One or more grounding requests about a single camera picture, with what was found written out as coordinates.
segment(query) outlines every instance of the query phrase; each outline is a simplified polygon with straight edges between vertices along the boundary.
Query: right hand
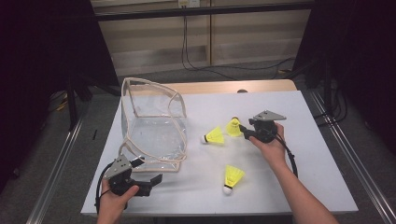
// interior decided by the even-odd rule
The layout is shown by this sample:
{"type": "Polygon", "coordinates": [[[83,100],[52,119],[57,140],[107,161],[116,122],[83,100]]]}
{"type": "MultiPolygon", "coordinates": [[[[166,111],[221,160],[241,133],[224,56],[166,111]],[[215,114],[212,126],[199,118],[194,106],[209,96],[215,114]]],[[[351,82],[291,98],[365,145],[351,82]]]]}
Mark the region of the right hand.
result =
{"type": "MultiPolygon", "coordinates": [[[[278,123],[275,123],[275,125],[277,127],[277,133],[285,140],[283,126],[278,123]]],[[[250,136],[249,140],[262,152],[262,156],[268,161],[271,168],[274,169],[276,166],[287,165],[285,148],[276,139],[270,143],[263,143],[257,138],[250,136]]]]}

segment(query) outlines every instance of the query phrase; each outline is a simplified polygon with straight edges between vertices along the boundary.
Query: white tabletop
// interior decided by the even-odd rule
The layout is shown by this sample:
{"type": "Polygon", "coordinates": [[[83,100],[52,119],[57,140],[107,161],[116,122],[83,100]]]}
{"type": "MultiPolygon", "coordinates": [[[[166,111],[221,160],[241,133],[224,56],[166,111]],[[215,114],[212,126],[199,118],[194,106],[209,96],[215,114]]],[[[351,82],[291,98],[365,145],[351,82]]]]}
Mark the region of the white tabletop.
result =
{"type": "MultiPolygon", "coordinates": [[[[331,211],[358,211],[332,154],[299,91],[186,94],[187,159],[178,173],[163,173],[163,182],[149,197],[133,197],[124,215],[148,217],[262,216],[290,214],[275,175],[260,151],[248,140],[231,137],[225,126],[237,116],[249,129],[248,119],[263,110],[286,116],[288,147],[295,155],[299,178],[331,211]],[[220,126],[224,146],[203,145],[200,137],[220,126]],[[231,195],[222,192],[227,164],[245,171],[231,195]]],[[[96,216],[94,198],[100,173],[118,156],[122,141],[120,106],[113,121],[91,188],[81,213],[96,216]]],[[[133,179],[149,181],[158,173],[133,173],[133,179]]]]}

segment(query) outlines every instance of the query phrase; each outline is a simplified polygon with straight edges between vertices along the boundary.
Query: hand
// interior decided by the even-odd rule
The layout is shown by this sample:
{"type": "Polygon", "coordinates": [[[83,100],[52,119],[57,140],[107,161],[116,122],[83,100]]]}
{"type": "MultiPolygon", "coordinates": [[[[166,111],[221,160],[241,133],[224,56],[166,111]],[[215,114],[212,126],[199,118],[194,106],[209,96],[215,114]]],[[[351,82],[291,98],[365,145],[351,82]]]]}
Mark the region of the hand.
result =
{"type": "MultiPolygon", "coordinates": [[[[285,140],[283,126],[278,123],[275,123],[275,125],[277,127],[277,133],[281,139],[285,140]]],[[[285,160],[285,148],[276,139],[270,143],[263,143],[257,138],[250,136],[249,140],[262,152],[262,156],[268,161],[272,169],[277,166],[287,165],[285,160]]]]}
{"type": "Polygon", "coordinates": [[[122,211],[125,208],[125,204],[136,195],[139,191],[139,187],[134,185],[130,187],[122,196],[114,194],[110,190],[108,180],[102,180],[102,195],[100,199],[99,216],[97,223],[118,223],[122,211]]]}

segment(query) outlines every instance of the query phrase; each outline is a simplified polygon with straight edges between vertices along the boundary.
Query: forearm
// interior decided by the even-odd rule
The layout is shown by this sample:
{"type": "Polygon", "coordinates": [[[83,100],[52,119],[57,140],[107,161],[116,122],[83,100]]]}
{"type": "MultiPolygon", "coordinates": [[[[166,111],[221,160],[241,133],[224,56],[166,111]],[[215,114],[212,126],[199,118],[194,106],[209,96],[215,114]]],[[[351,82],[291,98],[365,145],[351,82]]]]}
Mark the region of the forearm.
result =
{"type": "Polygon", "coordinates": [[[273,170],[298,224],[338,223],[329,210],[305,188],[287,165],[273,167],[273,170]]]}

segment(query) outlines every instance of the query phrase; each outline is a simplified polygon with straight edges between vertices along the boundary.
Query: transparent container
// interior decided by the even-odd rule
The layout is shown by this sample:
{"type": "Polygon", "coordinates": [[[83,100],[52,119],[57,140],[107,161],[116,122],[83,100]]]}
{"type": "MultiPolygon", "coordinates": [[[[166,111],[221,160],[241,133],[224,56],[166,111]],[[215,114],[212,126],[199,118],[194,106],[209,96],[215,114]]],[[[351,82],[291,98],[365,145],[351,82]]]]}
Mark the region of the transparent container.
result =
{"type": "Polygon", "coordinates": [[[144,162],[134,172],[177,172],[186,159],[186,108],[182,96],[162,84],[127,77],[122,83],[125,149],[144,162]]]}

